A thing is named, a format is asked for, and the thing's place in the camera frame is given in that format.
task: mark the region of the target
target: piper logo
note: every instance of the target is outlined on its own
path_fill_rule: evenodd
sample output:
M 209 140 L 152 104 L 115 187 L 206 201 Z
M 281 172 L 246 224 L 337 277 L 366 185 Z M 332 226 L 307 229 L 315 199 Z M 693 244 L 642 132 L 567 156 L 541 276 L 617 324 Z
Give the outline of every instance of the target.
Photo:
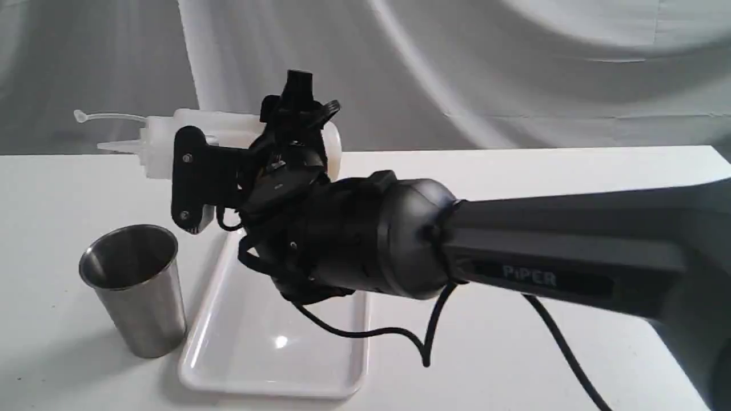
M 556 275 L 550 271 L 515 265 L 503 265 L 502 270 L 506 279 L 556 288 Z

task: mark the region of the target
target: white plastic bottle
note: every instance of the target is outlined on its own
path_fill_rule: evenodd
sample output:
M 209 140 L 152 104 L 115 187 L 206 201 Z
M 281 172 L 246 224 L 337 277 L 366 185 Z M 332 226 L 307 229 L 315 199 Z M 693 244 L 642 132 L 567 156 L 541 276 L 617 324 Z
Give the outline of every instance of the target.
M 100 118 L 117 118 L 138 121 L 139 140 L 112 141 L 99 143 L 97 148 L 136 154 L 140 164 L 145 168 L 147 178 L 173 177 L 173 142 L 175 133 L 184 126 L 196 126 L 203 131 L 209 144 L 248 148 L 264 130 L 264 123 L 259 116 L 252 114 L 225 113 L 223 111 L 201 111 L 179 108 L 172 117 L 135 116 L 120 113 L 86 114 L 74 110 L 74 117 L 79 123 Z M 327 174 L 331 180 L 338 178 L 342 147 L 340 133 L 335 124 L 328 122 L 322 129 L 322 139 L 327 155 Z

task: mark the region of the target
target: table surface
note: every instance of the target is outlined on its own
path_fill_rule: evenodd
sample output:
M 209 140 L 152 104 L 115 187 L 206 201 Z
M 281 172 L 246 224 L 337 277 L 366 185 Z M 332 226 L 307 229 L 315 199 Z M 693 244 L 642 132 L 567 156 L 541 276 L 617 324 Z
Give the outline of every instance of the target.
M 697 184 L 731 176 L 711 147 L 348 153 L 342 176 L 393 169 L 470 200 Z M 517 294 L 470 284 L 447 304 L 433 366 L 399 336 L 371 342 L 365 384 L 344 401 L 220 396 L 178 381 L 180 350 L 142 360 L 125 348 L 79 279 L 83 250 L 124 225 L 180 241 L 187 317 L 200 305 L 225 234 L 198 236 L 168 215 L 170 182 L 131 156 L 0 157 L 0 409 L 3 410 L 593 410 L 557 346 Z M 373 327 L 422 334 L 431 301 L 374 295 Z M 706 410 L 649 325 L 546 301 L 579 362 L 616 410 Z

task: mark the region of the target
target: cup rim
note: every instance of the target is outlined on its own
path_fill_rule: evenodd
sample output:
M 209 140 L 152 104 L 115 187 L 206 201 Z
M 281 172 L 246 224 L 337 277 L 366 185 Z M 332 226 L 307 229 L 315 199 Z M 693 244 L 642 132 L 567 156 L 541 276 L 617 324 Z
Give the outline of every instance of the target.
M 172 257 L 170 257 L 170 261 L 168 261 L 167 264 L 163 268 L 160 268 L 159 271 L 157 271 L 153 276 L 146 279 L 145 281 L 138 282 L 138 283 L 132 284 L 132 285 L 128 285 L 126 287 L 116 287 L 116 288 L 100 287 L 100 286 L 92 283 L 91 281 L 89 281 L 87 276 L 84 275 L 84 273 L 83 273 L 82 266 L 83 266 L 84 262 L 86 261 L 86 259 L 89 258 L 89 254 L 91 253 L 91 250 L 94 248 L 94 246 L 96 246 L 99 242 L 105 240 L 106 238 L 109 238 L 110 236 L 115 235 L 116 233 L 119 233 L 123 230 L 128 230 L 130 228 L 148 228 L 148 229 L 158 230 L 158 231 L 164 233 L 167 237 L 171 238 L 173 240 L 173 255 L 172 255 Z M 133 224 L 133 225 L 127 225 L 125 227 L 120 227 L 116 230 L 112 230 L 109 233 L 106 233 L 106 234 L 102 235 L 101 237 L 97 238 L 93 243 L 91 243 L 88 247 L 86 247 L 86 250 L 81 255 L 81 258 L 79 259 L 78 270 L 79 270 L 79 276 L 81 277 L 81 280 L 84 281 L 84 283 L 86 285 L 88 285 L 91 288 L 94 288 L 95 290 L 123 291 L 123 290 L 129 290 L 130 288 L 133 288 L 133 287 L 139 287 L 143 284 L 147 284 L 148 282 L 151 282 L 152 280 L 157 278 L 158 275 L 165 272 L 175 262 L 175 259 L 177 257 L 178 257 L 178 238 L 175 237 L 175 235 L 170 230 L 168 230 L 165 227 L 160 227 L 159 225 L 154 225 L 154 224 Z

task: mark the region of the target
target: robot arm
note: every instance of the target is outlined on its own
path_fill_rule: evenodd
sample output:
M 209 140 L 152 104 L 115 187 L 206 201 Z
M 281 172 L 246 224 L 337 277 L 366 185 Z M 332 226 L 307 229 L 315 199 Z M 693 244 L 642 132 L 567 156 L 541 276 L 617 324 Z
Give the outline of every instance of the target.
M 289 72 L 285 92 L 262 103 L 267 126 L 249 150 L 179 130 L 176 224 L 198 233 L 217 208 L 235 229 L 220 218 L 234 208 L 248 233 L 239 259 L 298 307 L 479 282 L 643 317 L 706 404 L 731 410 L 731 179 L 481 202 L 388 170 L 330 182 L 319 131 L 338 109 L 313 100 L 310 74 Z

